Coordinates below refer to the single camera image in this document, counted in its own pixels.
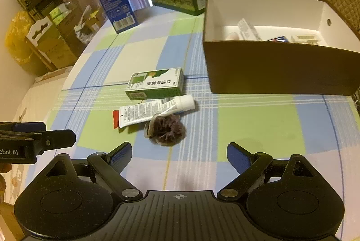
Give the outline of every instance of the white tube cap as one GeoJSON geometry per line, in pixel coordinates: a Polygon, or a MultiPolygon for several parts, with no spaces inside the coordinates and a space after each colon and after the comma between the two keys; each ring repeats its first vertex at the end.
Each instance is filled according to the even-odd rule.
{"type": "Polygon", "coordinates": [[[181,109],[183,111],[195,109],[195,102],[192,95],[179,96],[179,99],[181,103],[181,109]]]}

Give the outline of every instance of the yellow plastic bag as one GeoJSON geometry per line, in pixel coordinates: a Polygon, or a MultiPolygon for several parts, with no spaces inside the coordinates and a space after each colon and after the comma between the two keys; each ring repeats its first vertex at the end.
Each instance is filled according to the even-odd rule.
{"type": "Polygon", "coordinates": [[[41,76],[47,73],[46,66],[32,52],[26,35],[34,21],[27,12],[21,11],[11,20],[5,36],[5,46],[15,61],[27,72],[41,76]]]}

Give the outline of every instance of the metal screw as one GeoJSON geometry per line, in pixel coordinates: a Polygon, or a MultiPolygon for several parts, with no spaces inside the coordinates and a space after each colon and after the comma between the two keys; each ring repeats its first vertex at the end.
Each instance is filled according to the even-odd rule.
{"type": "Polygon", "coordinates": [[[132,197],[136,197],[140,194],[139,190],[137,189],[133,189],[133,188],[128,188],[122,191],[122,195],[127,197],[127,198],[132,198],[132,197]]]}
{"type": "Polygon", "coordinates": [[[238,195],[238,192],[235,189],[227,188],[221,190],[220,194],[224,197],[235,197],[238,195]]]}

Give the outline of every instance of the table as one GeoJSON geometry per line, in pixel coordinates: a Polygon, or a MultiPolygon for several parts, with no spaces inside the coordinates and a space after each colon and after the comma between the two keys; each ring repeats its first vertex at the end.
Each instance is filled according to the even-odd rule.
{"type": "Polygon", "coordinates": [[[137,18],[139,26],[119,35],[106,22],[87,46],[46,121],[52,130],[72,129],[77,142],[39,157],[24,172],[24,187],[58,153],[86,158],[129,141],[133,158],[122,175],[144,193],[216,193],[238,175],[226,159],[228,143],[236,142],[273,158],[305,155],[345,203],[337,237],[360,236],[360,119],[350,97],[212,94],[201,41],[203,15],[153,7],[138,11],[137,18]],[[195,112],[182,116],[185,139],[163,147],[144,138],[142,124],[114,130],[112,111],[137,102],[125,94],[131,74],[171,67],[183,68],[184,91],[197,102],[195,112]]]}

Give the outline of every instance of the open storage box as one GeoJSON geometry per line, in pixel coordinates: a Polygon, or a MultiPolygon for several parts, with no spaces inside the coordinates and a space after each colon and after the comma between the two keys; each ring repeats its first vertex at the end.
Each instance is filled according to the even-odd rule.
{"type": "Polygon", "coordinates": [[[203,47],[213,93],[352,95],[360,85],[360,35],[326,0],[208,0],[203,47]],[[242,18],[263,41],[225,40],[242,18]],[[304,34],[321,41],[266,41],[304,34]]]}

